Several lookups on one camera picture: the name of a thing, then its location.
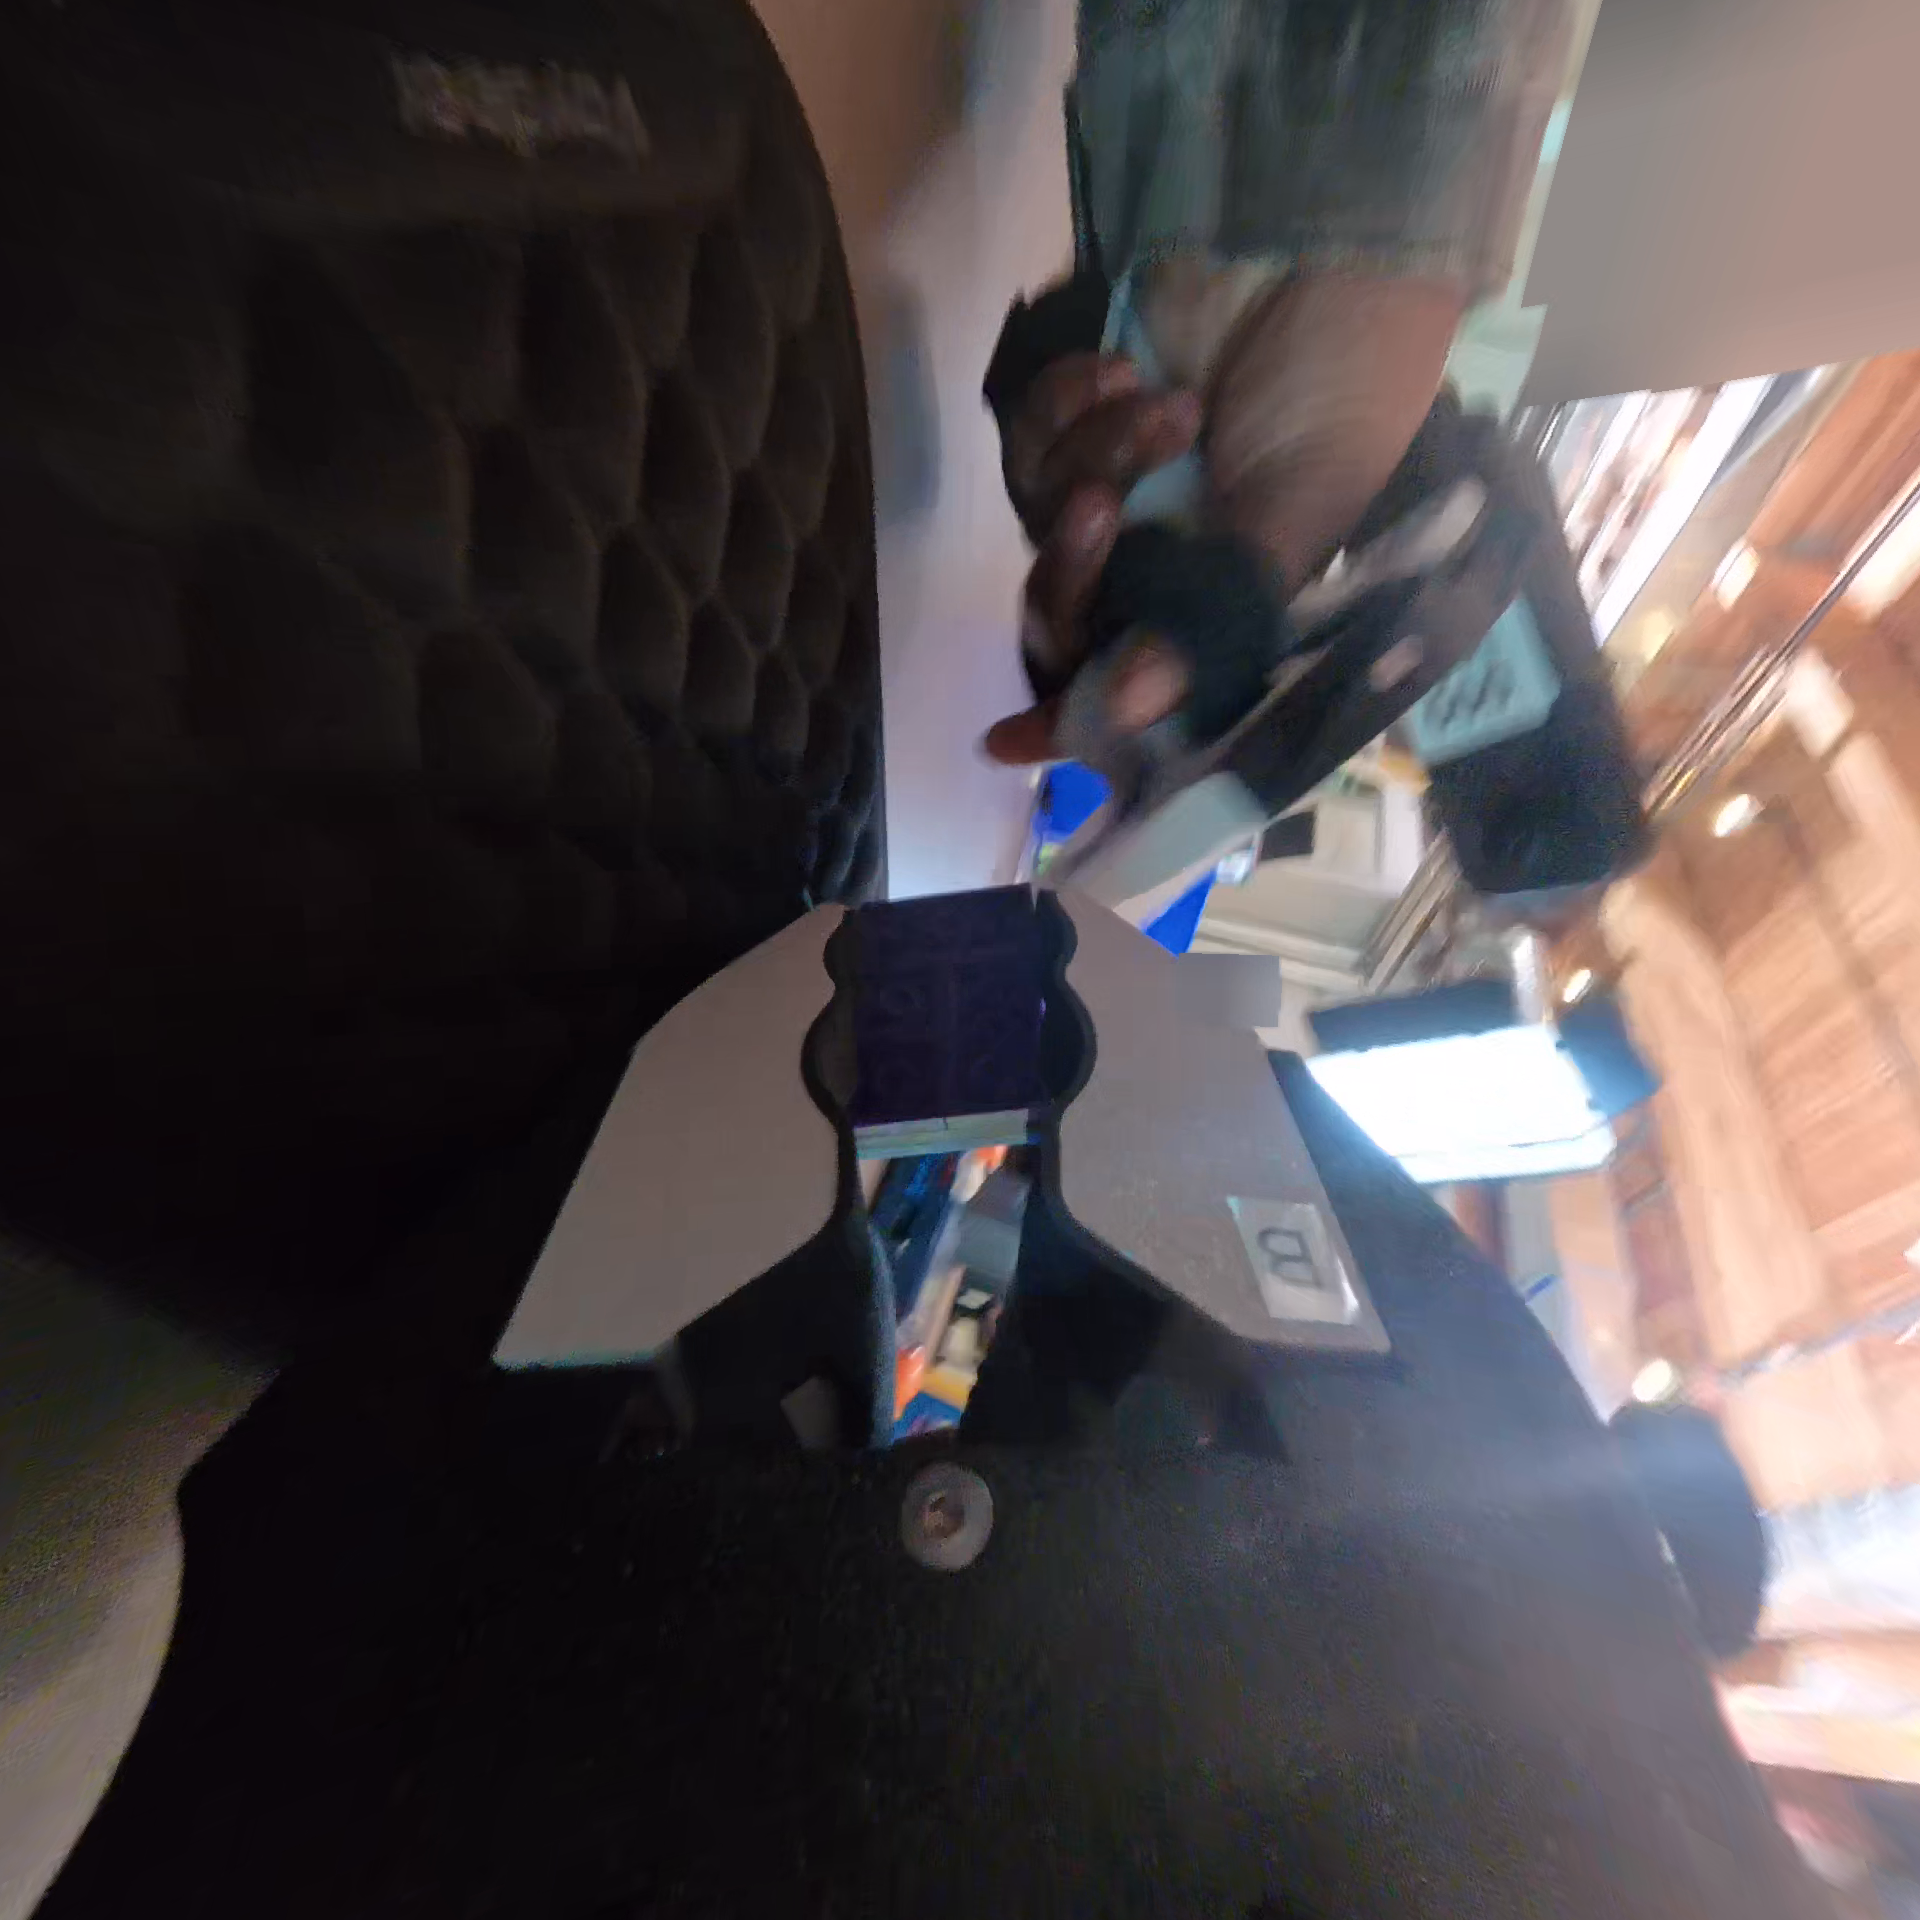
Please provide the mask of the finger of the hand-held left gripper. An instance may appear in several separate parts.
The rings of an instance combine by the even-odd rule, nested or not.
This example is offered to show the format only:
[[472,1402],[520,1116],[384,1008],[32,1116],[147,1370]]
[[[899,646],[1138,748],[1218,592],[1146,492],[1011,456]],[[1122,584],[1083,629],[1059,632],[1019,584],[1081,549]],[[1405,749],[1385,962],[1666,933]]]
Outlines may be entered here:
[[1104,908],[1165,908],[1218,864],[1259,848],[1276,810],[1215,772],[1152,795],[1111,795],[1043,859],[1043,889]]

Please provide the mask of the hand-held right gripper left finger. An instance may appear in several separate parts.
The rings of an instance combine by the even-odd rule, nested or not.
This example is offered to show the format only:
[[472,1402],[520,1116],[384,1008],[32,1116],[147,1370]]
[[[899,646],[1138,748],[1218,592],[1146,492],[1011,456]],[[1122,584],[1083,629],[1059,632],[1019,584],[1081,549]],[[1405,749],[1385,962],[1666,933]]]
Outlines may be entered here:
[[842,1150],[803,1075],[847,910],[820,905],[639,1042],[493,1347],[500,1370],[645,1360],[825,1227]]

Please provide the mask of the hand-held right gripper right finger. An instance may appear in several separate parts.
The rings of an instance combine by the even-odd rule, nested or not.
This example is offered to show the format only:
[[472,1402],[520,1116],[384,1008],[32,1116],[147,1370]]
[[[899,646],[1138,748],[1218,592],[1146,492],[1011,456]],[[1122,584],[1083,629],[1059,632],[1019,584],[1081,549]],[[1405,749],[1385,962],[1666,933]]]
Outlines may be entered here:
[[1037,893],[1089,1037],[1059,1117],[1067,1220],[1131,1277],[1274,1354],[1389,1336],[1257,1030],[1189,1008],[1181,956],[1081,893]]

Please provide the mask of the blue and purple brick assembly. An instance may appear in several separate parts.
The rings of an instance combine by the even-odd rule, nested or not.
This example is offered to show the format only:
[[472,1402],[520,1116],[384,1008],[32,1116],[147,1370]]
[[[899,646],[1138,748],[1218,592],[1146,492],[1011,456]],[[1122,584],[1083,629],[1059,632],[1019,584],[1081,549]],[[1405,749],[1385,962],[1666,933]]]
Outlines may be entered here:
[[865,904],[849,923],[855,1153],[1029,1146],[1045,1102],[1045,982],[1029,884]]

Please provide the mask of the person's left hand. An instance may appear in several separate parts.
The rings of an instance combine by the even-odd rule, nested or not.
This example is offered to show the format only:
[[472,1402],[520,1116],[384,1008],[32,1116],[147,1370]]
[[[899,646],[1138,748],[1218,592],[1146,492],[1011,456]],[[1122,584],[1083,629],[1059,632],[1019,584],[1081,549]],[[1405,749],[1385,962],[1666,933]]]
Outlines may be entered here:
[[1203,429],[1195,393],[1152,388],[1131,361],[1101,350],[1108,301],[1097,272],[1016,299],[983,379],[1005,493],[1035,550],[1019,634],[1034,701],[983,738],[1001,765],[1060,757],[1064,701],[1089,657],[1089,603],[1120,538],[1122,502],[1136,482],[1192,453]]

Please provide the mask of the black quilted wrist rest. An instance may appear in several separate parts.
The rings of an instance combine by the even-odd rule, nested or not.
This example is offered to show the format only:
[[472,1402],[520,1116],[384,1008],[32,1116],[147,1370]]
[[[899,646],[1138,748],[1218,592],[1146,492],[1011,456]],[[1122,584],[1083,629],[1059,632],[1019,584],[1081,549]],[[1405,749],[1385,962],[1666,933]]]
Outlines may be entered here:
[[882,868],[842,232],[752,4],[4,4],[3,1216],[216,1323]]

